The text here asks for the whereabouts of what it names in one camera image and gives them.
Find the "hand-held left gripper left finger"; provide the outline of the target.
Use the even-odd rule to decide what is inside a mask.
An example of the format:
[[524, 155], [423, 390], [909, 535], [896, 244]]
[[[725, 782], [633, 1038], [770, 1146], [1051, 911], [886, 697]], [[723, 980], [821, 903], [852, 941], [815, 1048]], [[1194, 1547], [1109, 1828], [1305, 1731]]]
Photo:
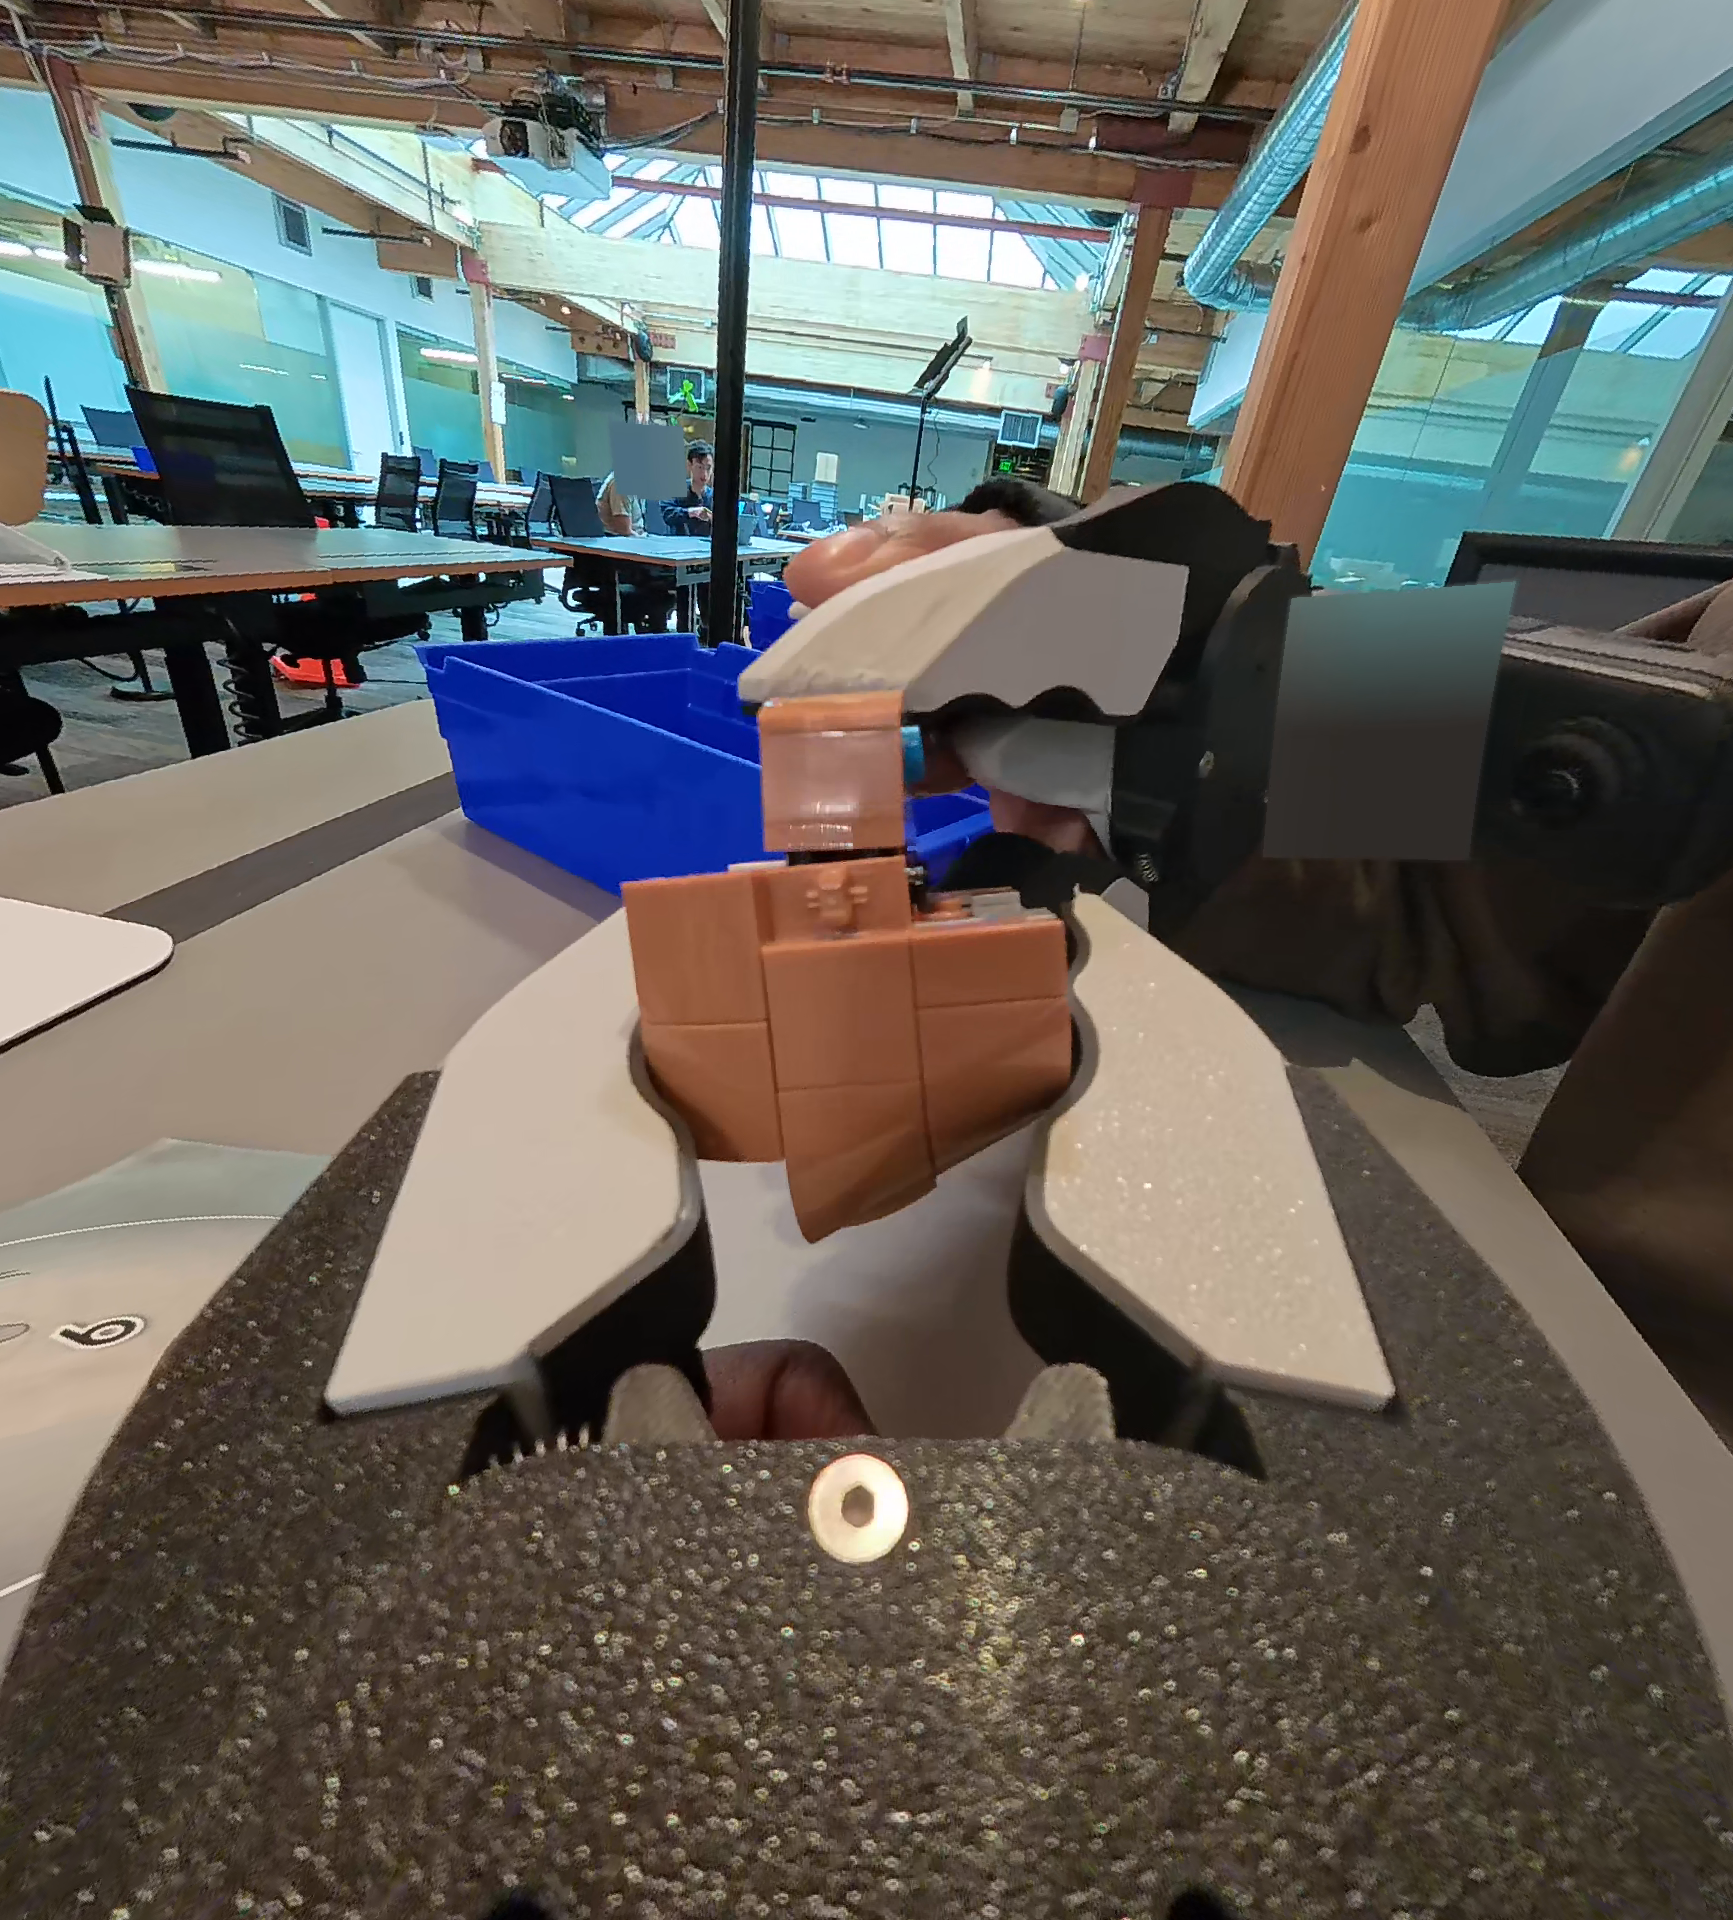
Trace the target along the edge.
[[340, 1417], [515, 1385], [686, 1252], [708, 1252], [691, 1149], [635, 1067], [624, 913], [447, 1054], [324, 1388]]

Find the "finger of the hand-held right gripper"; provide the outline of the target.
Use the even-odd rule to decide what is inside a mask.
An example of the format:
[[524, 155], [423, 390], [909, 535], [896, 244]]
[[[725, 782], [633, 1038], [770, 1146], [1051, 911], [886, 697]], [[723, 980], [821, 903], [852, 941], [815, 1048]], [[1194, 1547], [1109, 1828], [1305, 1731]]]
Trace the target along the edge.
[[1105, 842], [1116, 729], [1038, 717], [956, 725], [956, 756], [989, 795], [993, 826], [1040, 842]]
[[1076, 692], [1137, 717], [1184, 624], [1190, 568], [1072, 545], [1062, 529], [961, 540], [805, 612], [739, 679], [745, 704], [890, 692], [926, 717]]

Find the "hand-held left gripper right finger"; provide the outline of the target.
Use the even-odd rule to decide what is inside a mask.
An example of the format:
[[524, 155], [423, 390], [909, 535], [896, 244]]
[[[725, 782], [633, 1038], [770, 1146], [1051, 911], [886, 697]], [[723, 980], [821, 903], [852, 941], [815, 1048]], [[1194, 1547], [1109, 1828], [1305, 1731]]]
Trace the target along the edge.
[[1395, 1381], [1279, 1048], [1119, 904], [1072, 900], [1082, 1072], [1025, 1189], [1040, 1240], [1224, 1385], [1377, 1412]]

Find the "small brown brick piece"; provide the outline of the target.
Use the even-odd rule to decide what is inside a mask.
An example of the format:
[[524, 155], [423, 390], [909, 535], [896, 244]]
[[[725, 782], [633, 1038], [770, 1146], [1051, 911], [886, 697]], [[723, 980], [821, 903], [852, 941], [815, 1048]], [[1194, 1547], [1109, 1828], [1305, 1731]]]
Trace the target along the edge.
[[907, 847], [899, 690], [788, 697], [759, 709], [765, 852], [877, 855]]

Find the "brown toy brick model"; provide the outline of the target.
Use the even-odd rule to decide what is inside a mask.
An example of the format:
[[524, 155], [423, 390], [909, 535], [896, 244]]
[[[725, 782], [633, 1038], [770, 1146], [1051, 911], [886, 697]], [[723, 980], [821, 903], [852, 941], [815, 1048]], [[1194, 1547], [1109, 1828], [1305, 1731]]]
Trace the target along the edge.
[[1072, 1083], [1068, 930], [893, 855], [628, 881], [640, 1047], [701, 1159], [782, 1163], [807, 1240], [923, 1198]]

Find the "person's right forearm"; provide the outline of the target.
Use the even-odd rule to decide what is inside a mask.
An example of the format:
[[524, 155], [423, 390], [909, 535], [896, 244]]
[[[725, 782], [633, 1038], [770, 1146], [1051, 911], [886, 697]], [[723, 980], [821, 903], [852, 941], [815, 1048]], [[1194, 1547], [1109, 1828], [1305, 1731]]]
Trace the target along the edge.
[[[1733, 655], [1733, 583], [1636, 627]], [[1517, 860], [1256, 860], [1176, 941], [1488, 1076], [1566, 1065], [1525, 1186], [1733, 1451], [1733, 870], [1656, 917]]]

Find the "grey desk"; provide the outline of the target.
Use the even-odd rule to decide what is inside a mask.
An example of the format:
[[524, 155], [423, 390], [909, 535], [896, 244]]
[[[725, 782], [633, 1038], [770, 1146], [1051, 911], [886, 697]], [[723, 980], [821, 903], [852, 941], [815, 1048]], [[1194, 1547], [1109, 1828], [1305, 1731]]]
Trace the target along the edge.
[[[457, 811], [427, 706], [0, 812], [0, 898], [177, 939], [0, 1054], [0, 1213], [157, 1140], [329, 1156], [613, 900]], [[1240, 992], [1568, 1363], [1648, 1499], [1733, 1714], [1733, 1452], [1409, 1034]]]

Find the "person's right hand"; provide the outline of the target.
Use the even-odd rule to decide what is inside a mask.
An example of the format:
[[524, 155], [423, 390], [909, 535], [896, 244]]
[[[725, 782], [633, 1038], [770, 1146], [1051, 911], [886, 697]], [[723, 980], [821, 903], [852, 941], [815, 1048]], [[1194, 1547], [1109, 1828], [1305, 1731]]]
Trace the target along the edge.
[[1082, 507], [1083, 503], [1068, 492], [1014, 477], [989, 479], [948, 510], [879, 517], [807, 545], [782, 568], [782, 585], [796, 605], [812, 610], [854, 583], [923, 561], [950, 545], [1019, 526], [1056, 524], [1078, 514]]

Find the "black pole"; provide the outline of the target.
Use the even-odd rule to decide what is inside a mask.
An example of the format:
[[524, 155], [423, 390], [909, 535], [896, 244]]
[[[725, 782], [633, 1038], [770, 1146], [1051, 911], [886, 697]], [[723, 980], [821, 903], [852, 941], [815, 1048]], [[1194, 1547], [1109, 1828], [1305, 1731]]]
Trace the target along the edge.
[[761, 2], [734, 2], [725, 46], [725, 114], [718, 211], [714, 499], [711, 514], [708, 622], [711, 649], [739, 638], [739, 492], [740, 433], [747, 384], [750, 289], [750, 211], [757, 159]]

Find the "blue plastic bin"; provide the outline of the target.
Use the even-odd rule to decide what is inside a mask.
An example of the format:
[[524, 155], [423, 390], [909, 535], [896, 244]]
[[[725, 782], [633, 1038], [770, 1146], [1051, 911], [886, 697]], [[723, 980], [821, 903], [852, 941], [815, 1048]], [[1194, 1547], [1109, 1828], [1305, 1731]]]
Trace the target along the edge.
[[433, 643], [420, 650], [467, 818], [617, 895], [765, 860], [759, 655], [696, 637]]

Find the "grey instruction booklet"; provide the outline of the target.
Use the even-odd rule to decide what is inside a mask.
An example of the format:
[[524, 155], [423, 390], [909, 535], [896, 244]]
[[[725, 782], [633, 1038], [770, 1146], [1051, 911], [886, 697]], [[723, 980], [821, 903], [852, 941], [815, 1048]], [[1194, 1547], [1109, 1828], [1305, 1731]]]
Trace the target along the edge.
[[169, 1342], [324, 1165], [163, 1140], [0, 1213], [0, 1598], [42, 1572]]

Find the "wooden column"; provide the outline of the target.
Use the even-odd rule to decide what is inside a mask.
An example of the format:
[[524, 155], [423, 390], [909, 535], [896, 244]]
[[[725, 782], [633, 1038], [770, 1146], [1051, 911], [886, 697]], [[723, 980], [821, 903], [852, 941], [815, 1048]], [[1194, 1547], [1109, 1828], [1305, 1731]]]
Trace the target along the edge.
[[1224, 469], [1224, 488], [1305, 562], [1508, 9], [1359, 7]]

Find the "ceiling projector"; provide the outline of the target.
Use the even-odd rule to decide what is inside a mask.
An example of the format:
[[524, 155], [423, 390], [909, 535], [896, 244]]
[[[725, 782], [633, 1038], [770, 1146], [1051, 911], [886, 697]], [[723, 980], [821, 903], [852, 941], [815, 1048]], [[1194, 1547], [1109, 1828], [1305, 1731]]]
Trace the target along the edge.
[[582, 206], [613, 192], [603, 125], [576, 95], [549, 90], [509, 104], [487, 120], [480, 145], [496, 168], [543, 199]]

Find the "dark monitor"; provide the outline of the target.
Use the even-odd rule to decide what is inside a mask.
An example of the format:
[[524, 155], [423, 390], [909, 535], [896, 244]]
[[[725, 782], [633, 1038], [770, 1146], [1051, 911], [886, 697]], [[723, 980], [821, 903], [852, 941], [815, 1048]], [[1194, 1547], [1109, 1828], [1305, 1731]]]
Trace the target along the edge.
[[312, 530], [303, 492], [271, 408], [159, 395], [127, 399], [153, 457], [165, 519], [174, 526], [269, 526]]

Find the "corrugated silver duct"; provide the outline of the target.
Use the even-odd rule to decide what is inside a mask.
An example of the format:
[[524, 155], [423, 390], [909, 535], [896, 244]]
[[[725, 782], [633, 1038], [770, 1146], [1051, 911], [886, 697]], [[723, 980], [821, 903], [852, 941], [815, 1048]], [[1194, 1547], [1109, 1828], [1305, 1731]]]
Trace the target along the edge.
[[1314, 52], [1293, 95], [1250, 157], [1203, 240], [1184, 268], [1184, 290], [1221, 313], [1266, 313], [1278, 268], [1243, 262], [1250, 247], [1308, 177], [1342, 81], [1359, 7], [1349, 4]]

